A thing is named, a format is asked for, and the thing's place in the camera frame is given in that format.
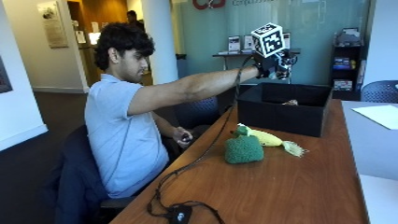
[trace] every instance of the light blue polo shirt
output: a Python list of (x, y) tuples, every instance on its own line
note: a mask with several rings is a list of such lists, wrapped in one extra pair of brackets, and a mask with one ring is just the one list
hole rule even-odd
[(126, 116), (141, 87), (101, 74), (101, 81), (93, 84), (86, 97), (89, 144), (110, 198), (130, 196), (153, 180), (167, 162), (150, 113)]

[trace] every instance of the red logo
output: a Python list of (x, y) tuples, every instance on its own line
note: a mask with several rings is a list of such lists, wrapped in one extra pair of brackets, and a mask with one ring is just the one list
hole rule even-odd
[(215, 2), (214, 0), (207, 0), (207, 3), (199, 5), (198, 0), (194, 0), (193, 4), (194, 4), (194, 6), (198, 10), (203, 10), (207, 7), (209, 8), (217, 8), (217, 7), (223, 7), (225, 6), (225, 0), (218, 0), (218, 3), (214, 3), (214, 2)]

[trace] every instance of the white pillar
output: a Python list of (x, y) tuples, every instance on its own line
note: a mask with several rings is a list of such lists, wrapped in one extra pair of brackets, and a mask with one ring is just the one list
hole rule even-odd
[(142, 16), (155, 48), (150, 56), (153, 84), (162, 84), (178, 79), (169, 1), (143, 0)]

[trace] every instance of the glass wall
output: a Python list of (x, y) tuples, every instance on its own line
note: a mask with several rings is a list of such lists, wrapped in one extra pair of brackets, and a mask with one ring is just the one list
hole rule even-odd
[[(223, 7), (202, 10), (193, 1), (175, 0), (171, 8), (187, 74), (222, 69), (223, 60), (211, 55), (227, 49), (227, 36), (239, 35), (242, 41), (255, 28), (273, 22), (291, 34), (291, 48), (300, 51), (291, 82), (327, 85), (334, 33), (351, 27), (358, 27), (362, 36), (366, 32), (370, 0), (226, 0)], [(242, 60), (229, 59), (229, 68), (239, 67)]]

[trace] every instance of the black box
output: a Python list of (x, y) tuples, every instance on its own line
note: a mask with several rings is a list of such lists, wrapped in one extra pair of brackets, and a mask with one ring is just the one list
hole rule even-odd
[[(298, 105), (283, 105), (296, 100)], [(258, 128), (322, 136), (331, 87), (259, 83), (237, 98), (237, 120)]]

